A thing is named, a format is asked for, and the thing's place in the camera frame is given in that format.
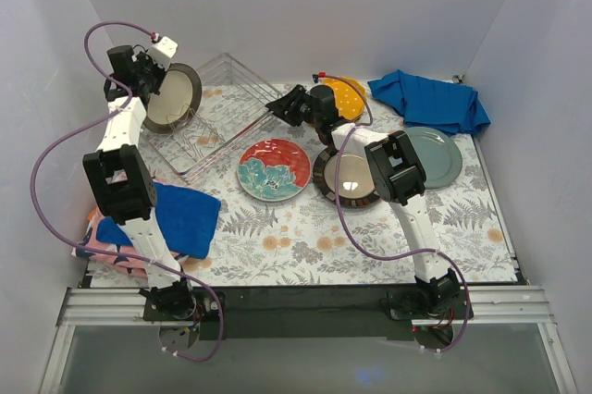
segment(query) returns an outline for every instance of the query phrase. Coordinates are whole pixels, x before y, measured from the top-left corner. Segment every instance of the red floral plate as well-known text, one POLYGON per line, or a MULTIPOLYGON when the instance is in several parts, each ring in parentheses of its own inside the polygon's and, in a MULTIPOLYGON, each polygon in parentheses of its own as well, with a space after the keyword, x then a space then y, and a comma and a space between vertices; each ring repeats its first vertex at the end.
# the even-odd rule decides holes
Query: red floral plate
POLYGON ((311 177, 311 162, 298 144, 274 138, 247 149, 240 158, 237 176, 252 197, 281 202, 304 189, 311 177))

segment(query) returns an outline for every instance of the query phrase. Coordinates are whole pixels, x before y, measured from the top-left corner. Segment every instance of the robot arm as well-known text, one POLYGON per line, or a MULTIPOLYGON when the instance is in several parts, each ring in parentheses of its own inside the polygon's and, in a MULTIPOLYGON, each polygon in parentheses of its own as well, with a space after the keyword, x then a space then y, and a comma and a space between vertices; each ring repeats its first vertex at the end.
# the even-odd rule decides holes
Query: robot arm
MULTIPOLYGON (((106 82, 109 113, 117 114, 108 120, 96 151, 84 155, 82 163, 101 213, 113 218, 140 255, 180 271, 156 221, 156 188, 137 147, 150 96, 158 94, 176 50, 177 44, 163 37, 145 53, 135 55, 128 45, 107 52, 113 77, 128 84, 134 96, 126 104, 126 92, 111 90, 111 81, 106 82), (125 178, 114 181, 119 172, 125 178)), ((161 312, 191 315, 195 299, 185 278, 148 264, 145 270, 151 290, 141 290, 144 297, 161 312)))
MULTIPOLYGON (((114 219, 141 255, 180 271, 156 222, 156 189, 137 148, 146 109, 139 97, 121 108, 126 101, 117 98, 109 103, 109 112, 120 109, 119 113, 108 120, 101 144, 93 154, 84 155, 82 163, 101 213, 114 219), (126 179, 113 181, 119 171, 125 171, 126 179)), ((146 275, 150 287, 156 288, 179 280, 149 265, 146 275)))
MULTIPOLYGON (((337 149, 353 127, 348 123, 333 130, 337 149)), ((409 248, 438 250, 424 196, 426 173, 407 135, 402 131, 387 134, 359 128, 351 135, 346 150, 368 160, 376 191, 401 222, 409 248), (391 158, 399 163, 393 165, 391 158)), ((426 284, 449 273, 448 262, 434 252, 414 255, 413 264, 416 278, 426 284)))
MULTIPOLYGON (((296 86, 286 96, 266 105, 278 118, 292 126, 303 121, 313 124, 324 144, 340 148, 354 124, 339 117, 332 90, 314 86, 308 93, 296 86)), ((438 250, 426 208, 426 173, 407 134, 376 133, 358 128, 350 137, 347 151, 368 160, 380 197, 390 204, 401 222, 412 251, 438 250)), ((413 256, 417 287, 428 299, 431 313, 443 312, 460 293, 460 285, 448 263, 434 252, 413 256)))

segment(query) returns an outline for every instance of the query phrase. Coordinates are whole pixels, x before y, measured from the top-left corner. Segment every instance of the wire dish rack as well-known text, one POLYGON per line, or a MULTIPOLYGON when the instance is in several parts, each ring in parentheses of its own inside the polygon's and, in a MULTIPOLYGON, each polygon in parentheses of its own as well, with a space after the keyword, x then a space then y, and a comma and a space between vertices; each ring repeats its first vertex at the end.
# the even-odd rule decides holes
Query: wire dish rack
MULTIPOLYGON (((145 130, 142 137, 171 170, 192 184, 212 164, 256 138, 276 121, 265 104, 281 94, 267 81, 229 54, 217 56, 197 69, 202 101, 185 122, 168 134, 145 130)), ((179 116, 170 116, 170 122, 179 116)))

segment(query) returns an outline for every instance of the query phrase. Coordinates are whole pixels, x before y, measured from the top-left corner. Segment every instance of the glass panel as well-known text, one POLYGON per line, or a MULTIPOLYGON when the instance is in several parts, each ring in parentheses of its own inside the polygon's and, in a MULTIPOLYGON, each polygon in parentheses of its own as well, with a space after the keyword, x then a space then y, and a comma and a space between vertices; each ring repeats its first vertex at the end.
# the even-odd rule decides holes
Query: glass panel
POLYGON ((157 327, 78 326, 62 382, 77 394, 559 392, 537 325, 470 326, 439 359, 383 339, 234 339, 210 363, 161 352, 157 327))

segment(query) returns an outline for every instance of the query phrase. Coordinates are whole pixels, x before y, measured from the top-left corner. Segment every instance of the blue towel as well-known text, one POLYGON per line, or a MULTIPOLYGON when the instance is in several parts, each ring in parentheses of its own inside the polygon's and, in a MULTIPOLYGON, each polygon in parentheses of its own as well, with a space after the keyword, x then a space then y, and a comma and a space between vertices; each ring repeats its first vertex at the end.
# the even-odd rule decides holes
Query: blue towel
POLYGON ((368 81, 372 95, 391 105, 407 126, 428 126, 453 135, 476 134, 491 121, 472 87, 429 80, 400 70, 368 81))
MULTIPOLYGON (((216 231, 220 201, 193 189, 156 185, 156 221, 168 249, 195 258, 205 258, 216 231)), ((128 236, 110 216, 96 229, 96 239, 103 243, 131 246, 128 236)))

